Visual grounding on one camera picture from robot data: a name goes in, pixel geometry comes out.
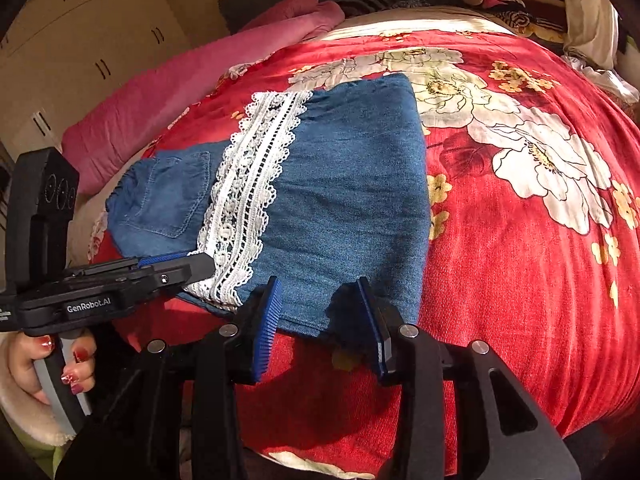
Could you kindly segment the blue denim lace pants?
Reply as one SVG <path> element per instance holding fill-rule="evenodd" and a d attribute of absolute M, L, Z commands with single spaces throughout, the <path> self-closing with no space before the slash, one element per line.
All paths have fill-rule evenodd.
<path fill-rule="evenodd" d="M 425 142 L 408 78 L 257 92 L 227 141 L 135 162 L 107 199 L 125 257 L 202 252 L 213 273 L 184 299 L 233 312 L 282 283 L 282 330 L 348 321 L 343 286 L 366 278 L 404 320 L 419 315 L 430 230 Z"/>

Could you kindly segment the pink rolled quilt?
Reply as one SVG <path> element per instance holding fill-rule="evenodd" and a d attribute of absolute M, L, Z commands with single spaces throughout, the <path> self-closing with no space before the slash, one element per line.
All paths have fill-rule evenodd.
<path fill-rule="evenodd" d="M 187 106 L 209 94 L 229 68 L 318 37 L 344 19 L 331 0 L 282 0 L 239 32 L 135 76 L 63 133 L 63 155 L 79 172 L 78 193 L 100 192 Z"/>

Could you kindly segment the green sleeve cream cuff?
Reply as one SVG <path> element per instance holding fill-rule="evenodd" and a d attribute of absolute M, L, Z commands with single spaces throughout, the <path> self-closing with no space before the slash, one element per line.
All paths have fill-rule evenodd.
<path fill-rule="evenodd" d="M 29 458 L 49 479 L 73 441 L 43 396 L 34 359 L 23 354 L 17 332 L 1 335 L 1 411 Z"/>

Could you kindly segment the cream wardrobe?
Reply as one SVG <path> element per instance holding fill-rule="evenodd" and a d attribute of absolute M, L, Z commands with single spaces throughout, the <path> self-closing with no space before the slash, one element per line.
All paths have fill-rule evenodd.
<path fill-rule="evenodd" d="M 59 146 L 125 82 L 188 47 L 166 0 L 30 0 L 1 39 L 4 149 Z"/>

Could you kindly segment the striped pillow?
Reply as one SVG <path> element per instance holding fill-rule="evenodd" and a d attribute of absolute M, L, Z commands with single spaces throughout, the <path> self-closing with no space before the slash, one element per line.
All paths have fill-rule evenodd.
<path fill-rule="evenodd" d="M 426 0 L 335 0 L 345 14 L 345 18 L 396 9 L 414 9 L 430 6 Z"/>

